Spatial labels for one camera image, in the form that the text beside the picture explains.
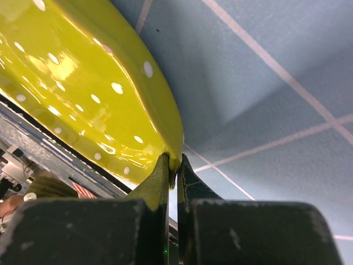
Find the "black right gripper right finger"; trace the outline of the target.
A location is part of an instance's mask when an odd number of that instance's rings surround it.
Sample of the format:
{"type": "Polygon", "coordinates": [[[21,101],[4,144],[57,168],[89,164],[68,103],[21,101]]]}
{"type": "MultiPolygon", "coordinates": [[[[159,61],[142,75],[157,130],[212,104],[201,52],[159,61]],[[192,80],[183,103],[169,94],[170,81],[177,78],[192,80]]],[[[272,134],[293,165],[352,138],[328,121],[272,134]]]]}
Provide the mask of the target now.
{"type": "Polygon", "coordinates": [[[183,264],[342,264],[328,223],[312,204],[223,199],[187,157],[177,191],[183,264]]]}

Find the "green dotted plate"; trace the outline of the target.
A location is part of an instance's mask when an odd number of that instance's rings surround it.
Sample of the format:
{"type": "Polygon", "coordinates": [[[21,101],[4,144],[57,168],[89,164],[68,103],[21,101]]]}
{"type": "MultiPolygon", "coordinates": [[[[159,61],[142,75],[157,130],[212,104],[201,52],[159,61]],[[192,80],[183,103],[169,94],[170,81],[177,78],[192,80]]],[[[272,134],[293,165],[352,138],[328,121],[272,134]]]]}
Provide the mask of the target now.
{"type": "Polygon", "coordinates": [[[150,51],[110,1],[2,1],[1,95],[115,177],[169,186],[183,126],[150,51]]]}

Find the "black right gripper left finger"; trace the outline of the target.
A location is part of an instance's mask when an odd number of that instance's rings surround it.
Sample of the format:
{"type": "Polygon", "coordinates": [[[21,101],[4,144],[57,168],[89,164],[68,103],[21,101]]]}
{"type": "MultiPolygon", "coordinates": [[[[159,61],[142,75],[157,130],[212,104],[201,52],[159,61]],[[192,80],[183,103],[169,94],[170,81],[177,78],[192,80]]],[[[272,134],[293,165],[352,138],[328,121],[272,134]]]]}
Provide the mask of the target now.
{"type": "Polygon", "coordinates": [[[1,236],[2,264],[167,264],[168,156],[123,198],[24,203],[1,236]]]}

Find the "blue checked cloth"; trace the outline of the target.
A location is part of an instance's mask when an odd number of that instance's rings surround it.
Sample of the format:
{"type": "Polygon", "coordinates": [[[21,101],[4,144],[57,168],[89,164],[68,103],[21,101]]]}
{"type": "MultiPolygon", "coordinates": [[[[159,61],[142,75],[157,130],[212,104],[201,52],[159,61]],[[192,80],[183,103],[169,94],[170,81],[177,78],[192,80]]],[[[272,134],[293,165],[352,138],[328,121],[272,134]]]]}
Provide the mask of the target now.
{"type": "Polygon", "coordinates": [[[301,201],[352,263],[352,2],[114,1],[163,71],[184,153],[229,200],[301,201]]]}

